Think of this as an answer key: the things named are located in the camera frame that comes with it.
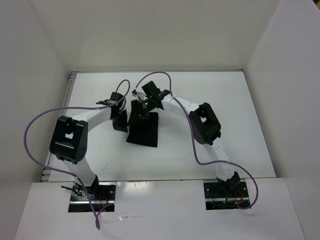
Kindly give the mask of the black skirt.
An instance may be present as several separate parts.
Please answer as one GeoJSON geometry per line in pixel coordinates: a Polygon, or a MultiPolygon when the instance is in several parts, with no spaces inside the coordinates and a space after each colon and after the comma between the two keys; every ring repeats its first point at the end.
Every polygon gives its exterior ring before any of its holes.
{"type": "Polygon", "coordinates": [[[149,118],[129,126],[126,142],[145,147],[158,147],[159,114],[150,112],[149,118]]]}

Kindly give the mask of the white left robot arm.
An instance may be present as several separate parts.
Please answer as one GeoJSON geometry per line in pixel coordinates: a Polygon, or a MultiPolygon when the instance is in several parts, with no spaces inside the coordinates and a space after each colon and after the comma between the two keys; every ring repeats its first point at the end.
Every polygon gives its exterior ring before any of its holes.
{"type": "Polygon", "coordinates": [[[88,134],[106,121],[112,121],[116,131],[128,131],[127,110],[124,106],[92,109],[72,117],[59,117],[49,146],[50,153],[64,163],[88,200],[96,199],[101,191],[98,176],[86,160],[88,134]]]}

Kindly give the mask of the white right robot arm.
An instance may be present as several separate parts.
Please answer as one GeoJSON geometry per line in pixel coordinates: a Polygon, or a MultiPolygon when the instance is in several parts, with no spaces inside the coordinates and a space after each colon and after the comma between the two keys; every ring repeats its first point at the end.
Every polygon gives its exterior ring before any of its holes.
{"type": "Polygon", "coordinates": [[[140,146],[158,146],[159,115],[154,109],[167,110],[185,117],[191,127],[191,139],[203,145],[216,167],[219,191],[229,197],[237,190],[239,174],[227,167],[228,156],[221,141],[221,124],[208,103],[197,104],[179,97],[165,96],[162,100],[148,98],[143,101],[132,100],[128,120],[128,143],[140,146]]]}

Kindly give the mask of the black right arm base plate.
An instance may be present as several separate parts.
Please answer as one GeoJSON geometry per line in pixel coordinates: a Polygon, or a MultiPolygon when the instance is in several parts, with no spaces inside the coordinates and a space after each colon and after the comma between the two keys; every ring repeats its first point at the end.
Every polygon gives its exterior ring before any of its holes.
{"type": "Polygon", "coordinates": [[[224,193],[217,181],[204,182],[203,189],[207,211],[246,208],[251,204],[245,181],[241,181],[230,193],[224,193]]]}

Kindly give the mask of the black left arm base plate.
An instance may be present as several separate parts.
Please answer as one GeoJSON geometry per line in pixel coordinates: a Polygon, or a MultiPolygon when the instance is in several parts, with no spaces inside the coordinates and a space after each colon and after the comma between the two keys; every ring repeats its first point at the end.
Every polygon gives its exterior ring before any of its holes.
{"type": "MultiPolygon", "coordinates": [[[[65,187],[70,190],[70,201],[68,212],[69,213],[87,213],[91,212],[91,207],[87,196],[83,190],[77,189],[74,184],[72,188],[65,187]]],[[[115,198],[116,198],[116,183],[115,182],[102,182],[99,185],[97,196],[89,194],[91,203],[94,210],[98,213],[101,212],[114,212],[115,211],[115,198]]]]}

